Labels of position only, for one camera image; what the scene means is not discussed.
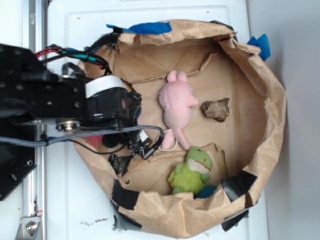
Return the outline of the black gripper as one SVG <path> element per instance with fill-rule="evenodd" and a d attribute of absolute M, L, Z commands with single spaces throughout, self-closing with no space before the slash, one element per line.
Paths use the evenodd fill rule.
<path fill-rule="evenodd" d="M 131 83 L 116 76 L 102 76 L 86 83 L 85 95 L 87 113 L 83 127 L 115 131 L 102 137 L 105 147 L 121 144 L 144 159 L 153 155 L 149 136 L 137 128 L 142 96 Z"/>

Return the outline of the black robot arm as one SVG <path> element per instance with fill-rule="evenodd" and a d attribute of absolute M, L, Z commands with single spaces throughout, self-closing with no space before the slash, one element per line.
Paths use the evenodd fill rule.
<path fill-rule="evenodd" d="M 149 158 L 151 145 L 138 125 L 142 97 L 131 83 L 112 75 L 108 63 L 90 52 L 52 45 L 56 52 L 100 67 L 93 79 L 68 62 L 58 75 L 46 68 L 40 53 L 17 46 L 0 46 L 0 198 L 9 194 L 35 168 L 35 149 L 60 142 L 60 138 L 34 135 L 38 124 L 54 124 L 59 131 L 88 131 L 109 148 L 121 145 L 134 157 Z"/>

